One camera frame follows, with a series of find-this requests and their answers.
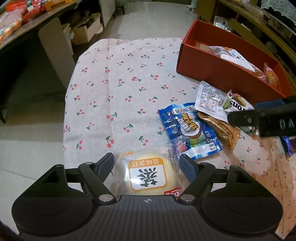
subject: tiled floor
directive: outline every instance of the tiled floor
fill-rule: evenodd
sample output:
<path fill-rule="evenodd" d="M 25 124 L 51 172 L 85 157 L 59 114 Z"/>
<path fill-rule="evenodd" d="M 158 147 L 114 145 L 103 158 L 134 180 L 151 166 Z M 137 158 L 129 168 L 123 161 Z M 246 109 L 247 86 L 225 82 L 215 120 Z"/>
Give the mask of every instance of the tiled floor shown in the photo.
<path fill-rule="evenodd" d="M 130 2 L 123 16 L 116 10 L 101 38 L 137 39 L 184 37 L 196 15 L 185 5 L 165 2 Z M 63 163 L 65 104 L 42 102 L 9 108 L 0 124 L 0 219 L 14 230 L 13 201 L 35 179 Z"/>

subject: purple wrapper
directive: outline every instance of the purple wrapper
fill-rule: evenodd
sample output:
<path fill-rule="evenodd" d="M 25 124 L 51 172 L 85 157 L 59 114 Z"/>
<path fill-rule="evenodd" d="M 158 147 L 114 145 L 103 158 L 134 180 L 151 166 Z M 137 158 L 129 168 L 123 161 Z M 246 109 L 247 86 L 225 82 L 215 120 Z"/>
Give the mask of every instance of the purple wrapper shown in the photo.
<path fill-rule="evenodd" d="M 289 156 L 292 156 L 296 152 L 296 137 L 295 136 L 283 136 L 283 139 L 288 148 Z"/>

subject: open red box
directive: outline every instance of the open red box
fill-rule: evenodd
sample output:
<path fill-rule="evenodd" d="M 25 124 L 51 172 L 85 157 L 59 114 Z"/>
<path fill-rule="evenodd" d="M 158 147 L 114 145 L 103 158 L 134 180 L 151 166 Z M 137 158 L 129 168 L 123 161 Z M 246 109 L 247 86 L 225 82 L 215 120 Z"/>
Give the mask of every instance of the open red box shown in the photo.
<path fill-rule="evenodd" d="M 198 42 L 207 46 L 233 48 L 262 71 L 266 62 L 278 76 L 281 91 L 252 72 L 195 47 Z M 240 94 L 253 105 L 292 95 L 290 84 L 277 60 L 241 37 L 199 20 L 194 21 L 181 43 L 177 73 L 204 80 L 226 93 L 232 89 L 233 93 Z"/>

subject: cardboard box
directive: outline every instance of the cardboard box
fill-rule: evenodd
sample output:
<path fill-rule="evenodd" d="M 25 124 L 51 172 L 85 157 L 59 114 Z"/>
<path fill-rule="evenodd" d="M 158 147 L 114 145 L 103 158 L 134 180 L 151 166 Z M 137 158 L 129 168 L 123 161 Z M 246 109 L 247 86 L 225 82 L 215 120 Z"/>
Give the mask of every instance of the cardboard box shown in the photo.
<path fill-rule="evenodd" d="M 88 43 L 95 34 L 102 31 L 103 25 L 100 22 L 100 18 L 97 18 L 89 28 L 86 26 L 74 28 L 74 37 L 71 41 L 76 45 Z"/>
<path fill-rule="evenodd" d="M 208 52 L 203 45 L 233 48 L 261 70 L 266 62 L 278 76 L 281 92 L 253 72 Z M 204 80 L 226 93 L 232 89 L 233 93 L 242 95 L 253 105 L 292 95 L 290 84 L 277 60 L 241 37 L 199 20 L 194 21 L 181 43 L 177 73 Z"/>
<path fill-rule="evenodd" d="M 49 12 L 57 7 L 66 5 L 68 3 L 74 2 L 75 0 L 50 0 L 45 3 L 46 11 Z"/>

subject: gold snack wrapper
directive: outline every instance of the gold snack wrapper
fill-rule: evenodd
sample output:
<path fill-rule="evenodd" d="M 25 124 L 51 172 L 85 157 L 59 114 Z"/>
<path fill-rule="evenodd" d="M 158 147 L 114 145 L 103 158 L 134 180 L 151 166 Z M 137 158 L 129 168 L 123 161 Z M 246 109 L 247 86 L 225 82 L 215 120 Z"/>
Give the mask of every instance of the gold snack wrapper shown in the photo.
<path fill-rule="evenodd" d="M 233 127 L 224 121 L 217 120 L 214 117 L 202 112 L 198 112 L 197 115 L 204 122 L 206 122 L 218 136 L 225 140 L 232 150 L 234 149 L 240 136 L 240 130 L 238 128 Z"/>

